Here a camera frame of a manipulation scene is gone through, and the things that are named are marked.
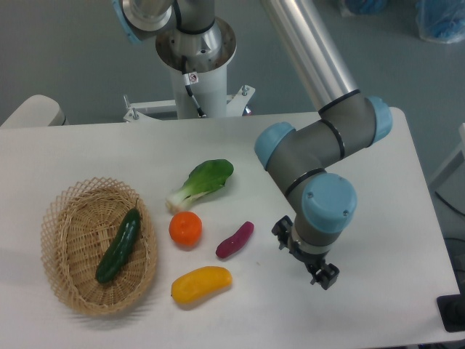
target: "cucumber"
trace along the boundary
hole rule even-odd
[[[95,278],[100,284],[112,281],[128,261],[140,230],[140,213],[130,209],[123,218],[118,232],[97,267]]]

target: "white chair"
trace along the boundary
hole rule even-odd
[[[21,127],[46,127],[68,125],[65,114],[53,99],[35,95],[29,97],[0,126],[0,129],[19,129]]]
[[[458,128],[461,142],[452,153],[441,163],[429,178],[428,186],[431,191],[435,191],[463,164],[465,160],[465,124]]]

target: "robotic arm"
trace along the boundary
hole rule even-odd
[[[172,76],[181,119],[226,115],[225,66],[234,55],[235,37],[214,16],[214,0],[123,0],[114,5],[120,18],[124,11],[129,38],[157,35],[157,51],[178,79]],[[286,216],[272,232],[280,248],[287,247],[306,265],[312,283],[328,289],[339,269],[325,258],[350,223],[357,196],[349,181],[325,168],[385,137],[392,116],[381,99],[361,95],[312,0],[262,0],[262,6],[321,116],[299,131],[288,123],[272,125],[256,140],[259,160],[296,212],[294,222]],[[186,79],[193,71],[203,86]]]

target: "fake vegetable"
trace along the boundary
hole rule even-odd
[[[140,230],[140,213],[130,209],[123,218],[118,232],[103,255],[95,278],[100,284],[112,281],[128,261]]]
[[[169,223],[169,235],[178,244],[194,246],[202,235],[202,221],[193,212],[178,212]]]
[[[192,203],[225,186],[234,166],[224,159],[207,160],[189,174],[182,187],[166,197],[166,206],[174,214],[187,211]]]
[[[254,224],[245,222],[234,235],[224,240],[217,247],[217,256],[227,258],[242,249],[254,232]]]
[[[203,267],[178,278],[171,285],[171,296],[177,303],[187,304],[229,286],[232,282],[233,277],[228,269]]]

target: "sticker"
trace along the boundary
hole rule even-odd
[[[193,71],[192,73],[184,74],[185,85],[194,85],[198,83],[198,74]]]

